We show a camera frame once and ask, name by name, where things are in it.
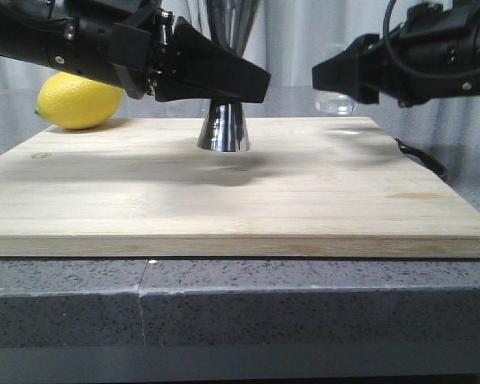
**cutting board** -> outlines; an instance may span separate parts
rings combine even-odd
[[[0,157],[0,256],[480,258],[480,213],[368,118],[52,126]]]

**wood grain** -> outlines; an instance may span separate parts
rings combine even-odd
[[[0,157],[0,256],[480,258],[480,213],[368,118],[53,126]]]

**yellow lemon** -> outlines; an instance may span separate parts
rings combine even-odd
[[[43,84],[36,114],[71,130],[90,128],[115,113],[122,94],[116,86],[60,72]]]

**gray table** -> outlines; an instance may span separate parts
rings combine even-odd
[[[0,153],[46,124],[0,93]],[[271,89],[250,116],[315,116]],[[125,101],[119,117],[203,103]],[[480,209],[480,98],[359,107],[448,165]],[[0,260],[0,382],[147,382],[480,373],[480,261]]]

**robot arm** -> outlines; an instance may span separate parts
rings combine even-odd
[[[0,0],[0,55],[168,102],[262,102],[270,74],[176,21],[162,0]]]
[[[400,106],[432,98],[480,95],[480,1],[454,2],[451,10],[423,3],[389,32],[396,0],[390,0],[384,36],[365,34],[335,58],[313,68],[313,86],[347,94],[365,104],[379,92]]]

